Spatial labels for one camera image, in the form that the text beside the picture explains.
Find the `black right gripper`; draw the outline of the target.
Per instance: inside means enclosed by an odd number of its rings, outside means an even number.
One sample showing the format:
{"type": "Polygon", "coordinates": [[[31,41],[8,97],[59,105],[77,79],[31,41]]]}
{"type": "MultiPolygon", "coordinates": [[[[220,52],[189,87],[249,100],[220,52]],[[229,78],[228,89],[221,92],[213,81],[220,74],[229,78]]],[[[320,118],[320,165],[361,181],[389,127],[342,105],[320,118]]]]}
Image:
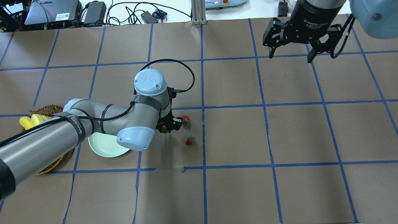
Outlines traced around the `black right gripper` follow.
{"type": "Polygon", "coordinates": [[[335,54],[335,49],[342,37],[342,26],[331,25],[336,15],[337,0],[298,0],[285,24],[274,17],[267,26],[262,44],[268,48],[269,58],[273,58],[277,48],[289,43],[310,43],[308,63],[324,52],[333,59],[338,57],[342,50],[335,54]],[[328,39],[322,43],[320,38],[325,35],[328,39]]]}

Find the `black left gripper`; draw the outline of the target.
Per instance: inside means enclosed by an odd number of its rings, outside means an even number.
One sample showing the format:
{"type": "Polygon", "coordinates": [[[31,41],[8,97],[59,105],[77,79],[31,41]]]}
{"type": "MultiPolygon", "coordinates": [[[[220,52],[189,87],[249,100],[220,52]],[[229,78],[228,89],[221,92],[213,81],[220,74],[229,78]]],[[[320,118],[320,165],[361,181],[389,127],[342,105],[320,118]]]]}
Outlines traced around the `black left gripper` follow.
{"type": "Polygon", "coordinates": [[[167,126],[169,133],[178,131],[182,126],[182,117],[173,116],[173,112],[170,110],[164,117],[158,120],[155,129],[161,133],[162,126],[167,126]]]}

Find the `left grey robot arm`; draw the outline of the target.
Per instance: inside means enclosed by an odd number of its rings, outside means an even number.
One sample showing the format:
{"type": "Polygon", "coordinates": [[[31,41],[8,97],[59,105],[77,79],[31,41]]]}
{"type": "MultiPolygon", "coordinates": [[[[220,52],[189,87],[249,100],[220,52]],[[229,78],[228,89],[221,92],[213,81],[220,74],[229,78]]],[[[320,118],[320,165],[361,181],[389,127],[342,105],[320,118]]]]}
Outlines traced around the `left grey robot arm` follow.
{"type": "Polygon", "coordinates": [[[163,74],[153,68],[141,69],[133,84],[128,107],[75,98],[61,113],[2,141],[1,201],[93,133],[116,136],[120,146],[143,151],[162,126],[168,132],[180,129],[181,119],[173,117],[171,105],[182,90],[170,88],[163,74]]]}

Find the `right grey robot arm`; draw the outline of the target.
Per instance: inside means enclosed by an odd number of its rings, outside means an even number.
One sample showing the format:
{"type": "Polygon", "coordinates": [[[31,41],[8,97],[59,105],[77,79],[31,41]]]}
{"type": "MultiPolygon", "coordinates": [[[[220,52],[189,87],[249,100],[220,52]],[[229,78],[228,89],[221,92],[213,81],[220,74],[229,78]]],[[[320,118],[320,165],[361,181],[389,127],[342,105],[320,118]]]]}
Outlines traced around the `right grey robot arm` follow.
{"type": "Polygon", "coordinates": [[[344,5],[344,0],[298,0],[287,22],[272,18],[262,38],[269,49],[269,58],[278,47],[290,44],[310,44],[307,62],[322,53],[338,57],[358,21],[367,35],[376,39],[397,38],[396,0],[350,0],[351,14],[346,22],[332,24],[344,5]]]}

